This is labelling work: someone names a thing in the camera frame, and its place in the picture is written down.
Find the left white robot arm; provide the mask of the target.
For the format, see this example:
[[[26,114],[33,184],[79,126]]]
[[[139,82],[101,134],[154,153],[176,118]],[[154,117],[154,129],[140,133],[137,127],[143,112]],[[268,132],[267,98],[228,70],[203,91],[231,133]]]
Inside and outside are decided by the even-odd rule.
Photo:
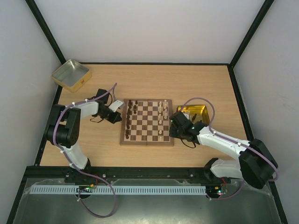
[[[117,110],[125,103],[116,100],[106,105],[104,99],[85,99],[69,106],[55,104],[50,111],[45,138],[60,149],[71,168],[84,170],[90,165],[78,142],[81,119],[99,116],[112,124],[122,121]]]

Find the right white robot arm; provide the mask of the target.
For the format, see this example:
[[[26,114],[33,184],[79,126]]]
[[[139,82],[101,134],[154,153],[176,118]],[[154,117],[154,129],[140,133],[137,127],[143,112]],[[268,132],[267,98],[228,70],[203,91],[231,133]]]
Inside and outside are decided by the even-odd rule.
[[[266,145],[258,139],[239,140],[213,130],[198,121],[192,123],[183,112],[170,117],[170,136],[196,145],[214,148],[233,158],[232,161],[216,159],[205,169],[204,178],[213,183],[220,177],[243,179],[256,189],[262,189],[271,180],[278,164]]]

